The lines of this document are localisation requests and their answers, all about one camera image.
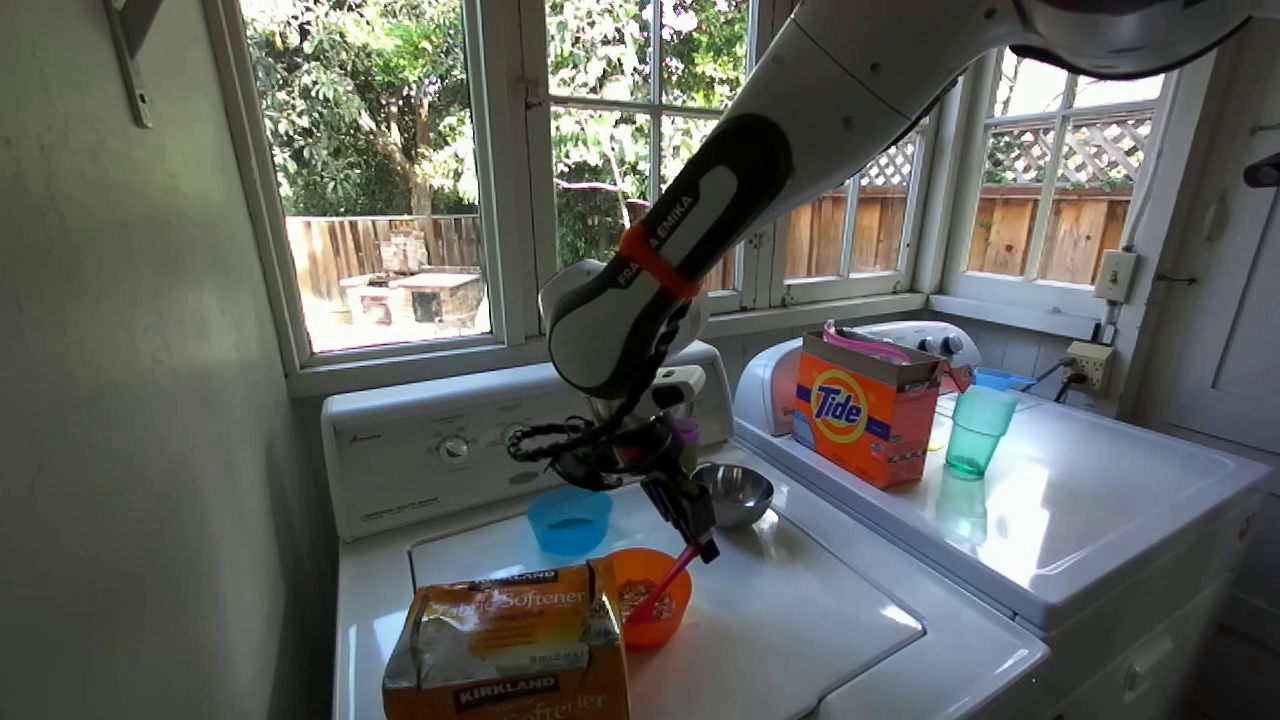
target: window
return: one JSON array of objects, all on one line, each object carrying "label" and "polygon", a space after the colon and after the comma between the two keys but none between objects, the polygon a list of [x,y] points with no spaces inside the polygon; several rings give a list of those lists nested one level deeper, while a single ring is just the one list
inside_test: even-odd
[{"label": "window", "polygon": [[[265,257],[275,257],[295,383],[536,361],[536,288],[613,257],[792,7],[241,0],[218,36],[226,103],[265,237],[275,231]],[[922,135],[752,228],[752,249],[707,277],[707,309],[743,321],[895,291]]]},{"label": "window", "polygon": [[1090,299],[1095,266],[1125,245],[1164,113],[1164,76],[1090,81],[998,51],[973,70],[977,150],[951,257],[973,295]]}]

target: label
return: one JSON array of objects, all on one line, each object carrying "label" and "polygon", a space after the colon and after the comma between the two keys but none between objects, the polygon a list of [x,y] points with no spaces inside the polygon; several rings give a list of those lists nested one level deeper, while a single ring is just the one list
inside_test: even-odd
[{"label": "label", "polygon": [[817,433],[824,433],[832,443],[856,443],[868,433],[868,394],[838,367],[817,377],[806,406]]}]

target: orange detergent box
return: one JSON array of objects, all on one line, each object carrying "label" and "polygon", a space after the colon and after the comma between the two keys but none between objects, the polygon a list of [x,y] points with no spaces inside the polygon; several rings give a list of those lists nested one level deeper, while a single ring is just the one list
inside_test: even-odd
[{"label": "orange detergent box", "polygon": [[914,485],[934,377],[934,354],[838,326],[806,332],[788,406],[792,436],[876,486]]},{"label": "orange detergent box", "polygon": [[384,711],[623,720],[628,658],[596,569],[414,589],[384,667]]}]

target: appliance knob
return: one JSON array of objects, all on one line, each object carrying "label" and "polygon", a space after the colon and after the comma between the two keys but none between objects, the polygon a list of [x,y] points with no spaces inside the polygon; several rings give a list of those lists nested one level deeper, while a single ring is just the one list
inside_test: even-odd
[{"label": "appliance knob", "polygon": [[441,443],[441,460],[444,460],[444,462],[464,462],[467,456],[473,456],[473,443],[459,439],[459,436],[453,436],[453,439]]}]

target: white wall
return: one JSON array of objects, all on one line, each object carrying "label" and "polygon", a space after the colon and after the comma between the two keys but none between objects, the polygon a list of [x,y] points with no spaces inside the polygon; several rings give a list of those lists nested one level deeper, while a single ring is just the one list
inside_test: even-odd
[{"label": "white wall", "polygon": [[333,537],[197,0],[0,4],[0,716],[324,716]]}]

